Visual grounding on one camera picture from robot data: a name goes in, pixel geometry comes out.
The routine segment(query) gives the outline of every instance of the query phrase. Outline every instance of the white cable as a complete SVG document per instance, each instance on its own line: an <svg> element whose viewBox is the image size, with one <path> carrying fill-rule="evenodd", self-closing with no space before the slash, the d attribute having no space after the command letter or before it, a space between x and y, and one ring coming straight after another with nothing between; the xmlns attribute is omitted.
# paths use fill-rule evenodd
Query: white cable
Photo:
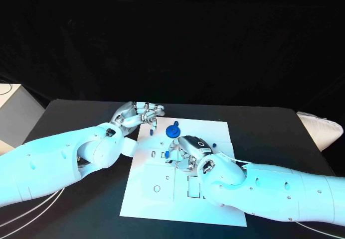
<svg viewBox="0 0 345 239"><path fill-rule="evenodd" d="M21 216L18 216L16 218L13 218L12 220L9 220L6 223L3 223L0 225L0 227L3 227L5 225L8 225L9 223L12 223L13 221L16 221L21 217L24 217L28 213L31 213L35 209L38 209L50 200L51 198L55 196L55 194L58 193L60 191L57 191L52 196L31 210L28 211L26 213L24 213Z"/></svg>
<svg viewBox="0 0 345 239"><path fill-rule="evenodd" d="M3 236L0 239L6 238L8 236L11 236L13 233L16 233L24 227L26 227L38 218L39 216L45 213L45 211L50 209L50 207L52 206L52 204L55 203L55 201L58 200L63 192L64 192L65 188L63 188L58 197L54 199L51 205L47 207L47 209L44 210L44 212L19 228L16 229L12 233L9 233L6 236Z"/></svg>
<svg viewBox="0 0 345 239"><path fill-rule="evenodd" d="M319 233L322 233L322 234L325 234L325 235L328 235L328 236L331 236L331 237L335 237L335 238L340 238L340 239L345 239L345 238L338 237L338 236L335 236L335 235L332 235L332 234L328 234L328 233L325 233L325 232L321 232L319 230L317 230L317 229L308 227L307 225L304 225L304 224L299 223L299 222L296 222L296 223L298 223L299 225L302 225L304 227L307 227L308 229L311 229L311 230L314 230L314 231L317 231L317 232L319 232Z"/></svg>

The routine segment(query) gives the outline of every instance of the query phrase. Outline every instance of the cable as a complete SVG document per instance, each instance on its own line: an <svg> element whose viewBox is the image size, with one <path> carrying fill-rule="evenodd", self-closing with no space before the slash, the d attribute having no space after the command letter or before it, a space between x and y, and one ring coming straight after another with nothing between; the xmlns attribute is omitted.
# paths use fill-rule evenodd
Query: cable
<svg viewBox="0 0 345 239"><path fill-rule="evenodd" d="M54 199L51 205L47 207L47 209L44 210L44 212L19 228L16 229L12 233L9 233L6 236L3 236L0 239L6 238L8 236L11 236L13 233L16 233L22 228L25 228L38 218L39 216L45 213L45 211L50 209L50 207L52 206L52 204L55 203L55 201L58 200L63 192L64 192L65 188L63 188L58 197Z"/></svg>
<svg viewBox="0 0 345 239"><path fill-rule="evenodd" d="M16 221L21 217L24 217L28 213L31 213L35 209L38 209L38 208L51 200L51 198L57 195L58 192L60 192L60 191L57 191L57 192L52 194L52 196L51 196L31 211L28 211L28 212L24 213L21 216L18 216L18 217L13 218L12 220L9 220L6 223L3 223L3 224L0 225L0 227L3 227L5 225L8 225L8 224L12 223L13 221Z"/></svg>
<svg viewBox="0 0 345 239"><path fill-rule="evenodd" d="M2 95L6 95L12 91L13 86L8 81L5 81L2 79L0 79L0 81L3 81L6 84L9 84L9 87L11 87L9 91L0 94L0 96L2 96Z"/></svg>
<svg viewBox="0 0 345 239"><path fill-rule="evenodd" d="M304 225L304 224L299 223L299 222L296 222L296 223L298 223L299 225L302 225L304 227L307 227L308 229L311 229L311 230L314 230L314 231L317 231L317 232L319 232L319 233L322 233L322 234L325 234L325 235L328 235L328 236L331 236L331 237L335 237L335 238L340 238L340 239L345 239L345 238L338 237L338 236L335 236L335 235L332 235L332 234L328 234L328 233L325 233L325 232L321 232L319 230L317 230L317 229L308 227L307 225Z"/></svg>

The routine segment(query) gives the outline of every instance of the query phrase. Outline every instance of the black backdrop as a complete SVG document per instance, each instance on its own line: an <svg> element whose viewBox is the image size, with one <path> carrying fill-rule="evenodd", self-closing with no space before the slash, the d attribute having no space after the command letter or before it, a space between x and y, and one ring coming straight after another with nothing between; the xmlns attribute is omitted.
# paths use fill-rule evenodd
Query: black backdrop
<svg viewBox="0 0 345 239"><path fill-rule="evenodd" d="M44 105L279 106L345 126L344 8L25 1L2 16L0 75Z"/></svg>

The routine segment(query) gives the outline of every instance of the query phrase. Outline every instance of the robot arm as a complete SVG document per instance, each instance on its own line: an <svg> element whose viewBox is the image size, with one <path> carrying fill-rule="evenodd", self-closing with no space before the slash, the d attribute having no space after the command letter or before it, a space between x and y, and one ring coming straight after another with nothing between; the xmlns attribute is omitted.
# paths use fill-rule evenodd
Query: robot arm
<svg viewBox="0 0 345 239"><path fill-rule="evenodd" d="M181 148L200 152L194 145L204 140L185 136L178 141ZM207 149L211 147L204 144L203 150ZM197 160L185 165L197 168L205 198L216 206L233 206L283 222L318 221L345 226L345 178L250 162L239 166L223 152L211 151L201 159L198 154L191 155Z"/></svg>
<svg viewBox="0 0 345 239"><path fill-rule="evenodd" d="M0 207L42 197L133 157L138 142L125 136L165 115L164 106L126 103L110 123L41 138L0 156Z"/></svg>

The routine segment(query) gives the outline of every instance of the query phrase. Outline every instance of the blue cap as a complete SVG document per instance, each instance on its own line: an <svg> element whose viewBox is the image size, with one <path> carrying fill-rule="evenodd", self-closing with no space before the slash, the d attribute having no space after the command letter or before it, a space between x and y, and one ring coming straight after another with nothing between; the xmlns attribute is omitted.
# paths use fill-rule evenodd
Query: blue cap
<svg viewBox="0 0 345 239"><path fill-rule="evenodd" d="M169 138L178 138L181 134L179 127L175 125L168 126L166 134Z"/></svg>

